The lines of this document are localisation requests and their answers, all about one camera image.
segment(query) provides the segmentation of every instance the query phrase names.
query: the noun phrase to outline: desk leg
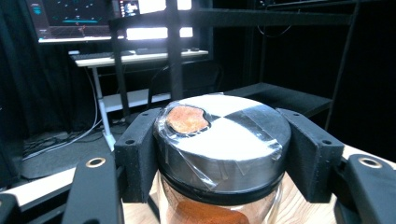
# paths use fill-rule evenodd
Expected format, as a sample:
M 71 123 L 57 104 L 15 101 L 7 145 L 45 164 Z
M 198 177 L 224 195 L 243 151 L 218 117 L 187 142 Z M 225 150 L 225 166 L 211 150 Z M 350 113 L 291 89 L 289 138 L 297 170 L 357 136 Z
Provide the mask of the desk leg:
M 95 83 L 96 88 L 96 97 L 99 104 L 100 115 L 102 116 L 102 123 L 105 129 L 103 130 L 103 136 L 105 137 L 108 146 L 110 147 L 111 151 L 114 150 L 114 144 L 116 140 L 114 139 L 113 134 L 110 131 L 110 125 L 108 124 L 107 112 L 105 107 L 105 102 L 103 102 L 103 95 L 102 89 L 100 88 L 99 76 L 97 68 L 92 69 L 93 80 Z

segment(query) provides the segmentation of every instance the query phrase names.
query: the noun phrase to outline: computer screen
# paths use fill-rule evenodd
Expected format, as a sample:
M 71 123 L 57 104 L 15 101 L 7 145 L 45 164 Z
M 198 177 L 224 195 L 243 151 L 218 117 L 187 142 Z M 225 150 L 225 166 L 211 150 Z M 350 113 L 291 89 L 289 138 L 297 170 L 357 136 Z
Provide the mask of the computer screen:
M 25 0 L 39 43 L 76 43 L 108 41 L 108 20 L 164 10 L 165 0 Z M 192 8 L 191 0 L 178 0 L 179 10 Z M 181 37 L 193 37 L 190 27 L 180 30 Z M 165 39 L 167 30 L 134 28 L 127 31 L 130 40 Z

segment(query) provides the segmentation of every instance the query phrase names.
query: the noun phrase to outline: black chair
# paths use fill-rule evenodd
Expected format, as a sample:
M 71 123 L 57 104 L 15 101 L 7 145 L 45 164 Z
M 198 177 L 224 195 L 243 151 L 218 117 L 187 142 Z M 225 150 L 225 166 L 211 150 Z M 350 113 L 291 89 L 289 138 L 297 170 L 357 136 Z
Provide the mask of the black chair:
M 223 76 L 223 69 L 219 63 L 213 60 L 187 62 L 181 65 L 181 69 L 183 98 L 219 91 L 219 85 Z M 169 66 L 165 66 L 151 79 L 148 88 L 147 109 L 154 106 L 153 97 L 155 95 L 169 93 L 170 91 L 170 68 Z

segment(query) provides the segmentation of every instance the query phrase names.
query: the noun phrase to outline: metal lid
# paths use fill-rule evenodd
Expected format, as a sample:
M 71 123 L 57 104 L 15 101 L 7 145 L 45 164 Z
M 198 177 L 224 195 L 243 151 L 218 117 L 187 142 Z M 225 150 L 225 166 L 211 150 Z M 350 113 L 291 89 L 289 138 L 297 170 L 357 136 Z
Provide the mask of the metal lid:
M 166 118 L 179 105 L 201 108 L 209 125 L 177 133 Z M 163 174 L 194 190 L 229 195 L 273 188 L 280 181 L 290 126 L 267 105 L 210 94 L 169 104 L 155 122 L 154 135 Z

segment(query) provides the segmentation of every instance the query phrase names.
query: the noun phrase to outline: light wood surface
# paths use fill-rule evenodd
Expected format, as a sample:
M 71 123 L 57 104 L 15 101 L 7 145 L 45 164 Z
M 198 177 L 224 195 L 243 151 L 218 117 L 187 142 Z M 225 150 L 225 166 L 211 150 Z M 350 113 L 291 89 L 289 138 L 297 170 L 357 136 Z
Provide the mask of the light wood surface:
M 353 147 L 345 147 L 344 157 L 348 158 L 352 154 L 368 154 Z M 387 161 L 393 169 L 396 164 Z M 30 201 L 48 194 L 55 189 L 61 188 L 72 183 L 75 169 L 70 169 L 56 175 L 39 179 L 35 182 L 22 185 L 15 189 L 5 191 L 17 196 L 19 205 L 22 206 Z M 156 200 L 156 179 L 153 182 L 151 195 Z M 308 203 L 302 194 L 297 190 L 290 177 L 285 174 L 282 181 L 283 194 L 279 206 L 279 212 L 276 216 L 276 223 L 335 223 L 333 207 L 335 197 L 332 197 L 330 203 Z M 124 203 L 123 213 L 126 224 L 147 224 L 159 223 L 153 215 L 149 206 L 144 203 Z

